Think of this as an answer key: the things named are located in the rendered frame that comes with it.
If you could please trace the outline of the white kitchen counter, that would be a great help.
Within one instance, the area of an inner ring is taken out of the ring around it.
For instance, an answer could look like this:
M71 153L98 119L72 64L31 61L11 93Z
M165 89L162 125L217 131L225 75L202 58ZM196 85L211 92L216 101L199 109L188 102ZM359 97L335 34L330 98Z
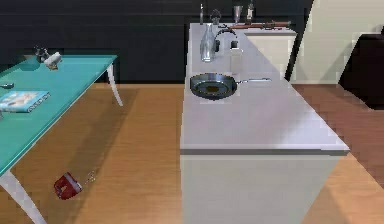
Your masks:
M237 33L237 91L184 91L183 224L301 224L348 146L249 40Z

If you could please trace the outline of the clear glass bottle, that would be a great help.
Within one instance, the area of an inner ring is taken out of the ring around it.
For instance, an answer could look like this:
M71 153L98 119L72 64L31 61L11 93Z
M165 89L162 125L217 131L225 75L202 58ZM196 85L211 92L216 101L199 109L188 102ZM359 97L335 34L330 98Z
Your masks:
M215 35L213 24L207 23L200 43L200 57L203 62L212 62L215 56Z

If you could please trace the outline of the white bottle with black cap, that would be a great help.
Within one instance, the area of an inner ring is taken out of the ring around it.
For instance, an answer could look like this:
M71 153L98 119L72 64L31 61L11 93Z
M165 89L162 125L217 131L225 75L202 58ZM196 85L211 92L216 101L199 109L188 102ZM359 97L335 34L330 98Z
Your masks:
M230 69L233 74L238 74L242 69L243 50L238 46L238 42L233 40L230 46Z

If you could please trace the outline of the teal dining table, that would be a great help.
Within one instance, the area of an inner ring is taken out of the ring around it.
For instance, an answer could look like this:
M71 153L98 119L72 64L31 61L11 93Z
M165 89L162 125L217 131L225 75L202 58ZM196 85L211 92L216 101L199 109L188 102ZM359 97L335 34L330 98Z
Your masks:
M11 168L103 74L112 88L114 55L64 55L56 70L42 65L24 71L25 60L0 73L0 85L12 83L16 91L47 91L50 96L30 113L0 114L0 187L24 210L34 224L47 224L40 211L12 174ZM0 88L0 96L6 91Z

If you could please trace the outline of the dark frying pan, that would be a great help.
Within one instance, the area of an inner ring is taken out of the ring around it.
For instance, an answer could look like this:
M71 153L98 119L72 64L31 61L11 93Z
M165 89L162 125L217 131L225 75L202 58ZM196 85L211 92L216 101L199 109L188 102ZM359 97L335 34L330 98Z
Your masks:
M189 80L191 92L208 100L221 100L232 96L240 84L248 82L269 82L271 78L252 78L236 81L234 77L219 73L204 73L192 76Z

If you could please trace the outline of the dark round ornament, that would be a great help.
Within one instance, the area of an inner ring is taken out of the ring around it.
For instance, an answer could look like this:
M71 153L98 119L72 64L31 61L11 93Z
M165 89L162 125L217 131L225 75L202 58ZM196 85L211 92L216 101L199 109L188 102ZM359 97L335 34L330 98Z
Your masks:
M221 13L219 10L214 9L210 15L210 19L214 25L218 25L221 19Z

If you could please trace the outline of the white and black small object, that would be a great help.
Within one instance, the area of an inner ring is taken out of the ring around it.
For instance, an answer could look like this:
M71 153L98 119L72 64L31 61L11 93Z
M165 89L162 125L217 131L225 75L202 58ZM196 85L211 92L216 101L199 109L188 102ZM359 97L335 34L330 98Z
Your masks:
M58 64L62 61L62 55L59 52L49 54L46 48L35 48L36 59L39 63L43 63L50 70L57 70Z

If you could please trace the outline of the pale blue book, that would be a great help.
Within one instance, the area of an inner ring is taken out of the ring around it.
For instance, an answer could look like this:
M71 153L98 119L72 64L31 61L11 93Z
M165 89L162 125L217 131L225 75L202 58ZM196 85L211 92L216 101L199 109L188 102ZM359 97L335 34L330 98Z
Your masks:
M49 97L48 91L10 91L0 97L0 111L30 113Z

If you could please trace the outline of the dark sofa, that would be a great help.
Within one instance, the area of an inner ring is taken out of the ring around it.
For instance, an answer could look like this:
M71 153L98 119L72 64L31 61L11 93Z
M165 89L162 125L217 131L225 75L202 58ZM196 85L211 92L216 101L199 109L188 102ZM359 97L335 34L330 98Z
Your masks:
M358 38L339 85L369 108L384 110L384 28Z

